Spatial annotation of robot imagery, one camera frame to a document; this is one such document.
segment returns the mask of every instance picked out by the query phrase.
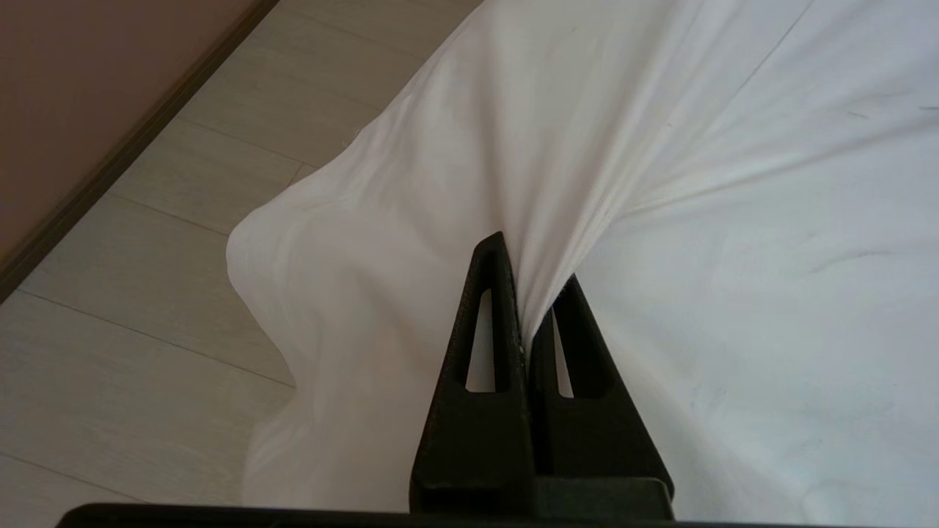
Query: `baseboard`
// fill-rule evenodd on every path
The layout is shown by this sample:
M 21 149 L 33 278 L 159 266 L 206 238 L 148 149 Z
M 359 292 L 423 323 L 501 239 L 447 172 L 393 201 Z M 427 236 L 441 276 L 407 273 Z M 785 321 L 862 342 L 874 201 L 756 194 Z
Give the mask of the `baseboard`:
M 84 182 L 0 263 L 0 303 L 117 181 L 196 91 L 264 19 L 279 0 L 258 0 L 239 21 L 190 68 Z

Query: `black plastic clip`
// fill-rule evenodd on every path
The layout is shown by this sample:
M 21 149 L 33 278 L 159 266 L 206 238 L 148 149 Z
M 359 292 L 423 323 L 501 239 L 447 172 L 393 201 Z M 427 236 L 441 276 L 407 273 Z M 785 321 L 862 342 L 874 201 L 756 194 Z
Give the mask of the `black plastic clip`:
M 496 392 L 471 393 L 465 386 L 487 289 Z M 554 318 L 573 398 L 558 389 Z M 496 233 L 480 242 L 414 460 L 411 512 L 670 520 L 673 492 L 576 277 L 534 337 L 526 383 L 505 241 Z

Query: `wooden floor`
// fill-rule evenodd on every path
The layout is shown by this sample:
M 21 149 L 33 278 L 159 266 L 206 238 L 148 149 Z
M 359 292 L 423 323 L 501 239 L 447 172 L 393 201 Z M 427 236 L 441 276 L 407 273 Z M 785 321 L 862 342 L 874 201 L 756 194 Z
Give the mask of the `wooden floor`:
M 478 0 L 282 0 L 0 305 L 0 526 L 230 505 L 289 372 L 227 234 L 342 151 Z

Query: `white fabric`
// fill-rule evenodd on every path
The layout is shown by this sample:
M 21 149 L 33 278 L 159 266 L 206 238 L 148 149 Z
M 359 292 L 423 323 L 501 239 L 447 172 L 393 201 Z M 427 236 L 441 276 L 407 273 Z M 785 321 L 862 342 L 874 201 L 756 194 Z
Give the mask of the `white fabric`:
M 473 246 L 577 272 L 689 520 L 939 523 L 939 4 L 490 0 L 242 222 L 251 505 L 406 510 Z

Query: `wall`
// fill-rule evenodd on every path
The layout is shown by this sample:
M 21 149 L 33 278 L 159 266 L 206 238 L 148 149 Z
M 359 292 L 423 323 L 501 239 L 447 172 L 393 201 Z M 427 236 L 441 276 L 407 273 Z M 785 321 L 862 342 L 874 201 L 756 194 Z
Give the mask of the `wall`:
M 254 0 L 0 0 L 0 262 Z

